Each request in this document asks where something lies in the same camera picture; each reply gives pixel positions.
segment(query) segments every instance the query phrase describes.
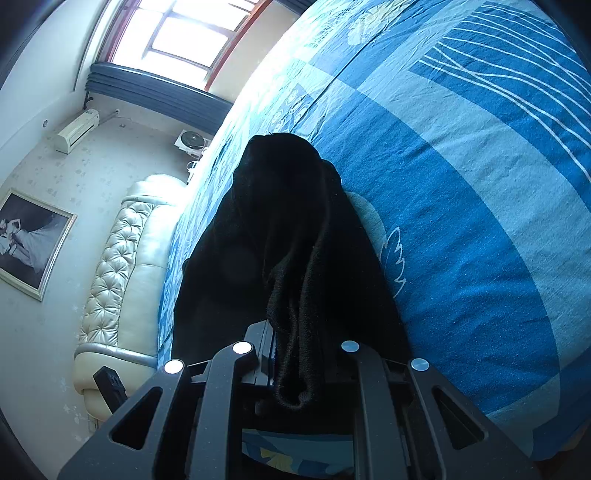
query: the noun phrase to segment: white circular marker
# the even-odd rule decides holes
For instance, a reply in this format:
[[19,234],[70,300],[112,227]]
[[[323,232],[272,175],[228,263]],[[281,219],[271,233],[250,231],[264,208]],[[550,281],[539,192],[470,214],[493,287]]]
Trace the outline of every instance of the white circular marker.
[[234,343],[232,350],[238,355],[244,355],[252,350],[252,345],[249,342],[237,342]]
[[417,372],[424,372],[429,368],[429,362],[427,362],[424,358],[415,358],[412,362],[410,362],[410,366]]
[[164,365],[164,371],[168,374],[177,374],[184,368],[184,364],[180,360],[171,360]]
[[359,350],[359,344],[354,340],[346,340],[340,344],[340,347],[347,353],[354,353]]

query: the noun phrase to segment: gray curtain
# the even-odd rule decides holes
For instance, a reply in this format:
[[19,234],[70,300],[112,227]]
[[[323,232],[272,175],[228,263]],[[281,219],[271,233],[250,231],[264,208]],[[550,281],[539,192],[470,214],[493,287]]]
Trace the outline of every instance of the gray curtain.
[[232,104],[220,97],[143,70],[112,63],[90,68],[86,91],[142,106],[215,135]]
[[308,8],[316,2],[316,0],[277,0],[279,3],[285,5],[292,12],[301,15]]

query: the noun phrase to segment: blue bedsheet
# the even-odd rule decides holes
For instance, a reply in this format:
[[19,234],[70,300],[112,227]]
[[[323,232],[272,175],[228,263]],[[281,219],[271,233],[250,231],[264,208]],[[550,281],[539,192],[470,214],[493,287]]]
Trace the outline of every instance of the blue bedsheet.
[[414,353],[533,459],[555,454],[591,416],[590,111],[591,77],[529,0],[320,0],[189,187],[160,364],[181,264],[246,142],[292,132],[342,176]]

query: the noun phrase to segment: black and white photo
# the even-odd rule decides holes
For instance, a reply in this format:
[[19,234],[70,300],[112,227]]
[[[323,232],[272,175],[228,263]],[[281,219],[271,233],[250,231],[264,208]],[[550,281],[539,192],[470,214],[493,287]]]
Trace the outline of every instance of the black and white photo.
[[37,300],[76,215],[10,190],[0,206],[0,278]]

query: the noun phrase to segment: white wall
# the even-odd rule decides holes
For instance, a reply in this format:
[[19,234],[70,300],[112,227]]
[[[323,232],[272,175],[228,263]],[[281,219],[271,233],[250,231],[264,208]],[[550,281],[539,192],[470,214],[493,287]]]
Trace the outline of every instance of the white wall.
[[271,2],[238,42],[209,92],[230,102],[236,101],[252,72],[297,19],[298,15],[287,7]]
[[44,137],[0,187],[0,199],[13,188],[78,215],[43,302],[0,280],[0,406],[49,480],[92,434],[72,372],[105,241],[133,182],[154,173],[187,180],[191,158],[173,145],[175,139],[122,118],[100,125],[69,155]]
[[43,135],[82,110],[84,82],[100,35],[90,46],[77,83],[80,62],[105,5],[109,4],[108,14],[117,3],[66,0],[25,47],[0,90],[0,184]]
[[159,130],[165,134],[172,135],[175,137],[174,140],[178,138],[178,135],[183,130],[196,131],[205,138],[210,140],[212,138],[211,135],[202,132],[195,127],[191,127],[190,125],[179,122],[169,116],[162,115],[161,113],[148,110],[142,106],[134,105],[133,103],[101,95],[99,93],[93,93],[92,98],[94,100],[91,100],[88,103],[88,107],[99,112],[101,122],[103,121],[102,119],[108,118],[109,115],[112,115],[116,110],[119,110],[118,116],[120,118],[131,120],[146,127],[153,128],[154,130]]

